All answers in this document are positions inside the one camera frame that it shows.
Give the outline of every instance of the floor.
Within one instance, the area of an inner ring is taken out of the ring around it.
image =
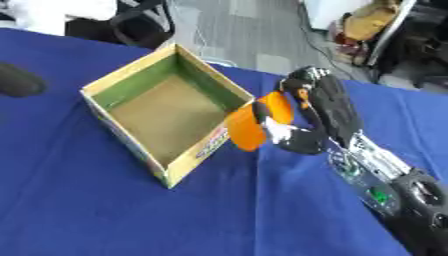
[[[311,31],[305,9],[298,0],[169,2],[177,24],[172,41],[207,61],[283,75],[314,65],[329,68],[343,79],[369,82],[363,70],[337,61],[336,69],[323,54],[311,48],[307,39],[331,56],[325,36]],[[403,65],[380,83],[417,90],[408,79],[410,72],[413,70]],[[423,90],[448,93],[447,89],[431,85]]]

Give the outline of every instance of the blue tablecloth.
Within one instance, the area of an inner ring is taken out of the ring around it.
[[[147,54],[0,30],[0,61],[48,91],[0,98],[0,255],[407,255],[328,166],[230,142],[163,188],[89,112],[78,90]],[[272,74],[218,69],[256,96]],[[379,145],[448,181],[448,98],[347,81]]]

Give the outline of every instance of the robotic hand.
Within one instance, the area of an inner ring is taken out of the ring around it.
[[[313,128],[279,123],[275,109],[256,102],[253,115],[267,138],[296,153],[328,151],[336,172],[413,255],[448,255],[446,188],[364,135],[361,120],[335,76],[326,69],[306,67],[281,80],[275,90],[291,94]]]

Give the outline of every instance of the open box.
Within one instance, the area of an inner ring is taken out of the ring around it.
[[[179,45],[85,86],[94,114],[169,188],[228,139],[226,116],[253,96]]]

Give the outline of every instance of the wire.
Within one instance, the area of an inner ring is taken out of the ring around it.
[[[311,39],[309,38],[308,32],[305,30],[304,28],[304,21],[303,21],[303,17],[306,15],[306,11],[305,8],[303,6],[303,4],[299,5],[299,19],[300,19],[300,30],[302,30],[303,36],[305,37],[305,41],[308,43],[308,45],[315,51],[319,52],[320,54],[322,54],[322,56],[324,56],[328,62],[331,64],[331,66],[333,66],[335,69],[341,71],[343,74],[345,74],[347,76],[348,79],[350,80],[356,80],[355,77],[350,74],[349,72],[347,72],[346,70],[342,69],[341,67],[337,66],[334,62],[333,59],[330,58],[324,51],[322,51],[321,49],[319,49],[317,46],[315,46],[312,42]]]
[[[176,16],[177,16],[178,18],[180,18],[184,23],[188,23],[188,22],[186,22],[185,19],[182,17],[181,12],[180,12],[180,10],[179,10],[179,8],[178,8],[178,4],[177,4],[176,0],[171,0],[171,5],[174,7],[174,10],[176,11],[176,14],[177,14]],[[199,46],[200,48],[198,49],[198,55],[199,55],[200,57],[203,57],[204,48],[207,47],[208,44],[207,44],[207,41],[205,40],[205,37],[202,35],[201,30],[199,29],[199,24],[198,24],[198,26],[197,26],[197,28],[196,28],[196,33],[197,33],[199,39],[200,39],[201,42],[202,42],[202,45],[200,45],[200,46]]]

